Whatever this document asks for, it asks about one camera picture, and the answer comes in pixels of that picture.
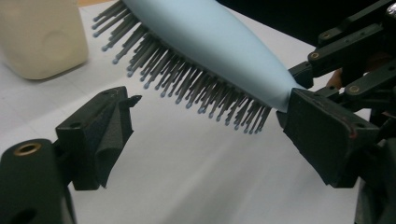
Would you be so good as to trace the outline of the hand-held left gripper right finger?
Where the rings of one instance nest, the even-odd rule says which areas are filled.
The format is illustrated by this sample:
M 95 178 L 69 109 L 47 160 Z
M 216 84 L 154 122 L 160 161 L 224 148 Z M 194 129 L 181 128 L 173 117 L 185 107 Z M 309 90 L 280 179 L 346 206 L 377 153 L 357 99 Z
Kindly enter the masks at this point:
M 283 124 L 284 133 L 323 182 L 352 188 L 358 178 L 358 155 L 373 145 L 379 128 L 330 99 L 294 89 Z

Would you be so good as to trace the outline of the beige square cup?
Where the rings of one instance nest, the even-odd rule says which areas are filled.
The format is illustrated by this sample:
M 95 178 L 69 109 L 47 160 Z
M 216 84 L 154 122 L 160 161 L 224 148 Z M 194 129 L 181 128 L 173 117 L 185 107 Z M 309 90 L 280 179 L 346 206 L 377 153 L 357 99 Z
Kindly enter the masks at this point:
M 44 79 L 88 60 L 78 0 L 0 0 L 0 64 Z

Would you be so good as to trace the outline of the light blue hairbrush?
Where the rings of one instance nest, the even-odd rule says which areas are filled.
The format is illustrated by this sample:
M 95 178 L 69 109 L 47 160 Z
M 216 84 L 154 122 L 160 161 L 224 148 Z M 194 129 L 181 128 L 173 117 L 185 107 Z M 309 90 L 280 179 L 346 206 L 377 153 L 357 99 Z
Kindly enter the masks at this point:
M 145 88 L 201 114 L 259 133 L 272 109 L 285 112 L 298 84 L 288 69 L 217 0 L 117 0 L 94 18 L 102 47 L 121 49 Z

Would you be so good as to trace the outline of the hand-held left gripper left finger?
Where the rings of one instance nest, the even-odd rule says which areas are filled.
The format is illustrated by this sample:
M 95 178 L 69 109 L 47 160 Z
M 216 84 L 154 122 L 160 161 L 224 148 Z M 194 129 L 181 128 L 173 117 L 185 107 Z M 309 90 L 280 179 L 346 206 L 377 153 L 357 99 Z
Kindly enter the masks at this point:
M 130 109 L 141 97 L 123 86 L 96 94 L 56 127 L 61 149 L 70 158 L 76 190 L 105 187 L 128 139 L 134 132 Z

